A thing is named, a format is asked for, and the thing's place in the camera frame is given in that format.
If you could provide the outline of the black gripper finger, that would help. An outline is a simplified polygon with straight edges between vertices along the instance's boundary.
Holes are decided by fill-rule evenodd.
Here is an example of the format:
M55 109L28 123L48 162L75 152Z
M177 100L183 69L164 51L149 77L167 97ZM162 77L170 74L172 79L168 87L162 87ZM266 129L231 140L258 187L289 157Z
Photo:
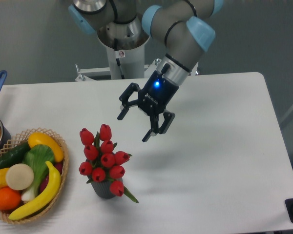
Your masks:
M152 114L150 118L150 129L143 137L142 142L147 142L151 136L156 136L157 134L165 134L169 129L171 123L175 118L175 113L165 110L163 112L164 122L159 126L159 115Z
M122 103L121 107L121 112L117 117L117 120L123 120L125 115L128 113L130 107L132 106L137 106L138 105L138 99L129 101L129 98L134 92L139 92L141 89L137 83L131 83L125 90L124 92L120 95L119 100Z

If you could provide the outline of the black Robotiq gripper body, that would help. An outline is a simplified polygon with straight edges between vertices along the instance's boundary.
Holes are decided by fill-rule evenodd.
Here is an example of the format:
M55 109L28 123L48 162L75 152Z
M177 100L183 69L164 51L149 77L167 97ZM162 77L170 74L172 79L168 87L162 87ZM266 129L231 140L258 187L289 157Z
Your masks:
M158 71L154 71L138 92L138 107L148 116L161 114L178 89L179 86L168 81Z

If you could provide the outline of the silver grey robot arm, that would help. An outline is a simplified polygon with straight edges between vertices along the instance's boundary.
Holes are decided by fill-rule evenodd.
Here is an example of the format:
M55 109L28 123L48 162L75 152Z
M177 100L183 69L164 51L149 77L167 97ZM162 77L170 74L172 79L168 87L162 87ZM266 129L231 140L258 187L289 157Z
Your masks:
M142 78L145 73L145 44L161 42L167 53L143 88L130 84L120 96L123 119L137 106L150 118L144 136L164 134L175 115L166 109L174 94L200 57L215 39L205 19L222 8L221 0L181 0L163 8L150 6L137 12L134 0L75 0L68 10L85 34L97 34L105 46L112 79Z

